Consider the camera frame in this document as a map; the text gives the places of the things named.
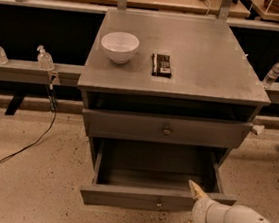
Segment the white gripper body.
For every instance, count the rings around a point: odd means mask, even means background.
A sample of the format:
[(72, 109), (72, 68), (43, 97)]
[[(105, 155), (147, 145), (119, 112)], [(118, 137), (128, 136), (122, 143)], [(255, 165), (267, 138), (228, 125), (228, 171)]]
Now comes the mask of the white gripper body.
[(202, 197), (194, 203), (191, 211), (192, 220), (189, 223), (226, 223), (225, 215), (230, 209), (230, 205)]

